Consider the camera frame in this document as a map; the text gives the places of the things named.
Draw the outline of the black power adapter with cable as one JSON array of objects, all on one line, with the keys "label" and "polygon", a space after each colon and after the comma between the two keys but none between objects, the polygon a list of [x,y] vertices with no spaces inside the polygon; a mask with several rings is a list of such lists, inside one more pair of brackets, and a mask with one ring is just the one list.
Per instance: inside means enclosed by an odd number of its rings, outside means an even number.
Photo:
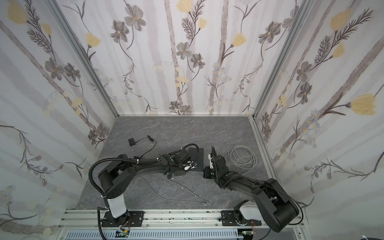
[{"label": "black power adapter with cable", "polygon": [[145,153],[143,153],[143,154],[140,156],[141,159],[142,159],[146,154],[150,153],[150,152],[156,147],[158,141],[155,140],[154,138],[152,138],[152,137],[149,136],[149,135],[147,135],[146,137],[141,138],[141,139],[139,139],[139,140],[137,140],[137,141],[136,141],[134,138],[130,138],[130,139],[128,140],[130,147],[132,147],[132,146],[135,146],[137,143],[139,143],[140,141],[142,141],[142,140],[144,140],[144,139],[148,139],[150,142],[152,142],[152,143],[154,143],[154,144],[153,144],[153,146],[152,146],[148,151],[146,151]]}]

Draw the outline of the grey network switch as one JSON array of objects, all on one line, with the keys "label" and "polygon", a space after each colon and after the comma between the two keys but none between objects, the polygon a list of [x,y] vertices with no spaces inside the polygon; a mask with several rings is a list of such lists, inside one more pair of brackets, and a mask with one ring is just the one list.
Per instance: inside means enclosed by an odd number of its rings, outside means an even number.
[{"label": "grey network switch", "polygon": [[[196,155],[197,155],[197,150],[196,148],[189,148],[188,149],[188,152],[189,154],[191,155],[192,157],[192,160],[194,160],[196,158]],[[199,148],[199,156],[193,166],[193,168],[191,169],[191,171],[194,171],[194,172],[202,172],[204,170],[204,149],[203,148]]]}]

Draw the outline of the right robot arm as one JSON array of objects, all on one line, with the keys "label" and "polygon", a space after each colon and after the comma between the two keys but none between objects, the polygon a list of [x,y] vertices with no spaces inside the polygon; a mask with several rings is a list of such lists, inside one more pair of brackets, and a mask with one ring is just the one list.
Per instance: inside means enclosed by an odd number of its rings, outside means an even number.
[{"label": "right robot arm", "polygon": [[210,166],[205,167],[204,178],[213,179],[221,189],[238,191],[252,197],[262,221],[279,233],[299,215],[303,215],[299,204],[289,196],[275,179],[254,180],[238,172],[230,171],[223,156],[214,147],[209,154]]}]

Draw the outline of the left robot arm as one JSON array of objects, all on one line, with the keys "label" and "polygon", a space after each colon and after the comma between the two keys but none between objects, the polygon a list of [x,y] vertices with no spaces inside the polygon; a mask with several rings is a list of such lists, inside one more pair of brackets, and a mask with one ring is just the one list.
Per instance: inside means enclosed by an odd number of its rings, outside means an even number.
[{"label": "left robot arm", "polygon": [[124,192],[135,177],[149,174],[162,174],[168,178],[184,176],[196,167],[199,156],[198,145],[188,144],[152,159],[128,158],[126,155],[105,158],[90,167],[89,182],[101,194],[112,219],[117,220],[128,213]]}]

